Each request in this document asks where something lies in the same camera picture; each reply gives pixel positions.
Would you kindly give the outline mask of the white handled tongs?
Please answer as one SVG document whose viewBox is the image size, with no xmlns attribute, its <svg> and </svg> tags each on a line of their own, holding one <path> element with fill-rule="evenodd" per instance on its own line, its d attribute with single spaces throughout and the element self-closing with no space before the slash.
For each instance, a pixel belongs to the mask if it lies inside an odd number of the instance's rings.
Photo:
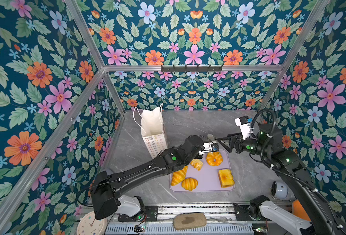
<svg viewBox="0 0 346 235">
<path fill-rule="evenodd" d="M 212 135 L 212 134 L 208 134 L 208 135 L 207 135 L 207 138 L 208 138 L 210 141 L 223 141 L 223 140 L 227 140 L 227 139 L 228 139 L 227 137 L 218 138 L 218 137 L 215 137 L 215 136 Z"/>
</svg>

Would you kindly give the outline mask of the ring shaped golden bread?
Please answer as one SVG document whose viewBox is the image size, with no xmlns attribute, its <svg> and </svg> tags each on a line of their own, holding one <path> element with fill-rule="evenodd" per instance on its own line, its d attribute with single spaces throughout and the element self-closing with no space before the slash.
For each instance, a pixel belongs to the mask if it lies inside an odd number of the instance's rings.
<svg viewBox="0 0 346 235">
<path fill-rule="evenodd" d="M 206 162 L 210 166 L 219 166 L 223 162 L 223 156 L 219 151 L 210 152 L 206 155 Z"/>
</svg>

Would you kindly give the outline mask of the oblong braided bread roll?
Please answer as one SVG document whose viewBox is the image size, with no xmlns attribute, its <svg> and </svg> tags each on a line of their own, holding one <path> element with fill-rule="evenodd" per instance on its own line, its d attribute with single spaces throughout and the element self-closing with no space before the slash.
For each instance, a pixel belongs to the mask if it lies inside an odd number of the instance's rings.
<svg viewBox="0 0 346 235">
<path fill-rule="evenodd" d="M 193 159 L 191 162 L 190 162 L 190 165 L 195 168 L 196 170 L 200 171 L 203 167 L 203 162 L 200 160 L 200 159 Z"/>
</svg>

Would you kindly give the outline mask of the white patterned paper bag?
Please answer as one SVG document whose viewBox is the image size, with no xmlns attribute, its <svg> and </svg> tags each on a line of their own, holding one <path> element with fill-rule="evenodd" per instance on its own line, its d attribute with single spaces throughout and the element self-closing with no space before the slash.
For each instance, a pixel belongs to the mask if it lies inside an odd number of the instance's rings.
<svg viewBox="0 0 346 235">
<path fill-rule="evenodd" d="M 161 151 L 168 148 L 165 133 L 163 104 L 151 110 L 143 109 L 142 112 L 135 107 L 132 116 L 134 122 L 141 128 L 142 139 L 148 149 L 151 158 L 156 158 Z"/>
</svg>

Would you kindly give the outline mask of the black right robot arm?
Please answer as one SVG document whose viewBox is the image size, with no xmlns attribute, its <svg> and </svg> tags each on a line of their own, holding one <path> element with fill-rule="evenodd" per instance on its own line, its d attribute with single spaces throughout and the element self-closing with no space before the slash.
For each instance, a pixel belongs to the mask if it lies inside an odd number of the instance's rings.
<svg viewBox="0 0 346 235">
<path fill-rule="evenodd" d="M 250 203 L 251 217 L 269 219 L 292 235 L 346 235 L 346 223 L 314 186 L 300 157 L 283 147 L 282 131 L 275 124 L 261 124 L 259 133 L 248 138 L 241 134 L 229 134 L 216 140 L 228 152 L 247 151 L 251 155 L 259 155 L 260 162 L 290 188 L 310 220 L 302 220 L 264 196 Z"/>
</svg>

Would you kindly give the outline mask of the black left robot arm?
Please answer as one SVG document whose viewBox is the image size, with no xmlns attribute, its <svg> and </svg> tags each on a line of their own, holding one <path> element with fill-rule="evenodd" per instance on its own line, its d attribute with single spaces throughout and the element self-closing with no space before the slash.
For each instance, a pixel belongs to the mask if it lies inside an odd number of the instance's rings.
<svg viewBox="0 0 346 235">
<path fill-rule="evenodd" d="M 183 170 L 192 160 L 217 150 L 218 144 L 192 135 L 183 144 L 160 151 L 157 157 L 142 165 L 119 173 L 109 174 L 105 170 L 98 173 L 90 189 L 95 219 L 117 213 L 140 220 L 146 213 L 145 205 L 139 196 L 126 196 L 128 191 L 154 178 Z"/>
</svg>

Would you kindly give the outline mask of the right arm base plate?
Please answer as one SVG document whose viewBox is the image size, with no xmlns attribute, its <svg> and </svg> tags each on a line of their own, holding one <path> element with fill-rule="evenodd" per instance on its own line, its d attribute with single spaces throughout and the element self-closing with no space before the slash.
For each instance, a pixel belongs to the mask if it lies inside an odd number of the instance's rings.
<svg viewBox="0 0 346 235">
<path fill-rule="evenodd" d="M 237 221 L 271 221 L 270 219 L 263 217 L 255 206 L 240 205 L 234 202 L 233 208 Z"/>
</svg>

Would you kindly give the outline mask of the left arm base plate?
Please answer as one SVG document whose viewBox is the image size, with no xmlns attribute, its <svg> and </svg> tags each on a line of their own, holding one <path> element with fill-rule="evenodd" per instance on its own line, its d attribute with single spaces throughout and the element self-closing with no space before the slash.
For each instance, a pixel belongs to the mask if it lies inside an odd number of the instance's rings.
<svg viewBox="0 0 346 235">
<path fill-rule="evenodd" d="M 129 217 L 125 214 L 121 214 L 118 216 L 118 222 L 156 222 L 158 216 L 159 207 L 156 205 L 145 206 L 144 212 L 140 212 L 133 217 Z"/>
</svg>

